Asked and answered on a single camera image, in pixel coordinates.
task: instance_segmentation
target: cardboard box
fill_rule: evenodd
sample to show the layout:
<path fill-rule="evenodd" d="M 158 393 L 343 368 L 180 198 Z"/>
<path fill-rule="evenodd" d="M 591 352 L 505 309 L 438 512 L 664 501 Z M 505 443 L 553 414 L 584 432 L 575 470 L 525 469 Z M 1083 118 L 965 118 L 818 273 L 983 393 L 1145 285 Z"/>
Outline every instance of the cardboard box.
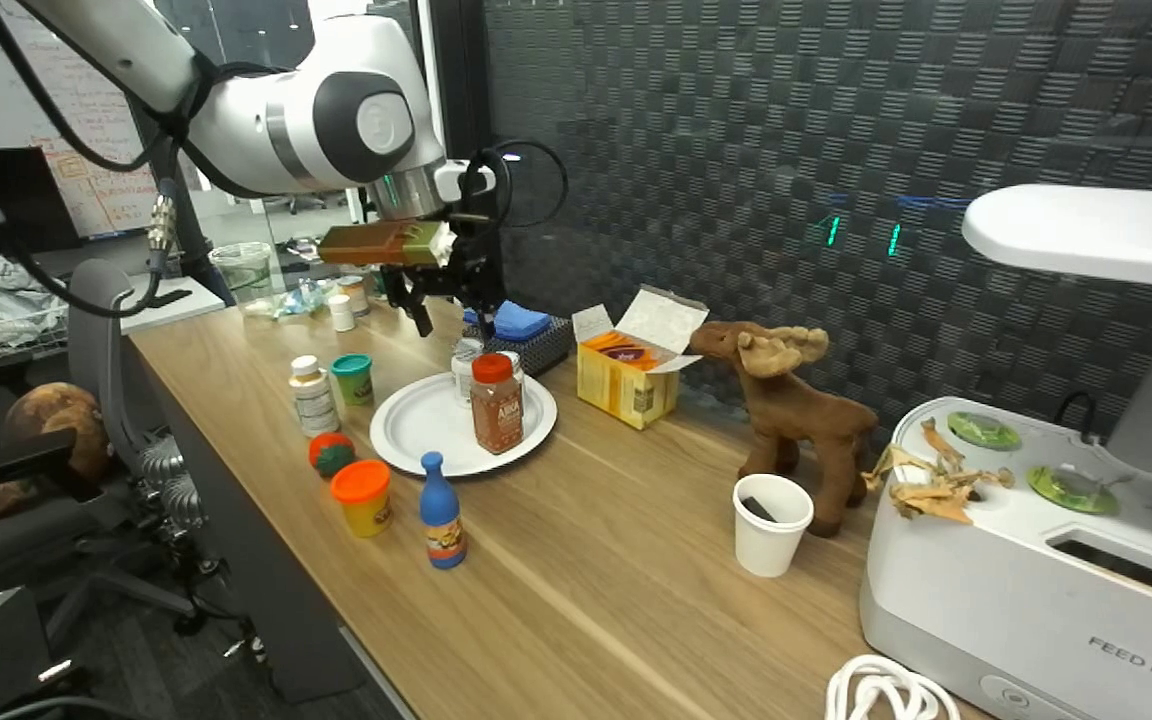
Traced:
<path fill-rule="evenodd" d="M 701 360 L 682 349 L 702 315 L 702 304 L 664 287 L 640 287 L 621 323 L 604 304 L 575 311 L 575 394 L 631 429 L 657 423 L 681 398 L 681 368 Z"/>

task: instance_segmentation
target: white plate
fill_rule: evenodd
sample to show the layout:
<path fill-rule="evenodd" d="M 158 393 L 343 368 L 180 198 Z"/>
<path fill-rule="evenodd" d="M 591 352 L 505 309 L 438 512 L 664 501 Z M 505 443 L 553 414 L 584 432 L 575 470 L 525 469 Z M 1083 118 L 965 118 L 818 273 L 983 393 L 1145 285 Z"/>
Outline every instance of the white plate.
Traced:
<path fill-rule="evenodd" d="M 466 402 L 456 394 L 453 370 L 393 393 L 372 414 L 372 447 L 399 470 L 423 475 L 419 455 L 442 452 L 442 475 L 478 475 L 505 469 L 553 432 L 557 402 L 545 385 L 525 376 L 525 439 L 498 455 L 471 435 Z"/>

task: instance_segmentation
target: small bottle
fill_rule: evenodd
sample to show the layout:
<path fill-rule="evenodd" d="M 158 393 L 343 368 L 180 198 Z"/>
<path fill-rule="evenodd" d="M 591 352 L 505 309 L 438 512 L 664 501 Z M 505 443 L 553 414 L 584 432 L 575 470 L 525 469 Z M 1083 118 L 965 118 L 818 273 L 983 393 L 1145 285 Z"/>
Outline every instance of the small bottle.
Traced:
<path fill-rule="evenodd" d="M 290 410 L 297 410 L 297 423 L 305 435 L 321 435 L 321 432 L 340 429 L 331 385 L 328 385 L 315 355 L 297 355 L 287 385 L 290 385 Z"/>
<path fill-rule="evenodd" d="M 456 569 L 462 565 L 466 536 L 461 522 L 461 501 L 442 475 L 442 455 L 423 452 L 423 489 L 419 489 L 419 522 L 423 522 L 423 556 L 431 569 Z"/>
<path fill-rule="evenodd" d="M 507 452 L 525 439 L 525 393 L 505 352 L 482 352 L 471 360 L 471 435 L 488 452 Z"/>

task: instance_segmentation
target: green light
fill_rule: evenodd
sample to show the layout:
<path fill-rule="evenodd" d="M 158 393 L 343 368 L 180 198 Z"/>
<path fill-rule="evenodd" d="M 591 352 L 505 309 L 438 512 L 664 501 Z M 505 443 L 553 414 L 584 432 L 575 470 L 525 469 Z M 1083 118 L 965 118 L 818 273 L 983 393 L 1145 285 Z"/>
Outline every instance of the green light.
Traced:
<path fill-rule="evenodd" d="M 833 215 L 828 215 L 828 230 L 825 230 L 825 246 L 833 246 L 833 244 L 839 239 L 839 230 L 844 230 L 844 215 L 833 211 Z"/>
<path fill-rule="evenodd" d="M 892 230 L 889 230 L 889 256 L 898 256 L 898 237 L 905 237 L 905 226 L 892 223 Z"/>

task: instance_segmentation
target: wooden countertop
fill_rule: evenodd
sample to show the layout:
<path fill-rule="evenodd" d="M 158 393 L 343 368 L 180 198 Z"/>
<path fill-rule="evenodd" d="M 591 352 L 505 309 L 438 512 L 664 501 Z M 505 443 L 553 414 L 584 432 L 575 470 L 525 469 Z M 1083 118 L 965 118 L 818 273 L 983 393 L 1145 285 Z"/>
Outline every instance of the wooden countertop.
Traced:
<path fill-rule="evenodd" d="M 423 565 L 408 475 L 385 536 L 348 536 L 305 460 L 287 360 L 369 352 L 385 398 L 442 368 L 456 315 L 431 319 L 419 340 L 388 309 L 343 334 L 217 311 L 132 340 L 419 717 L 825 717 L 828 677 L 867 650 L 873 503 L 835 541 L 806 536 L 788 575 L 745 575 L 726 503 L 740 432 L 687 410 L 624 429 L 575 398 L 569 365 L 545 376 L 553 439 L 456 482 L 462 569 Z"/>

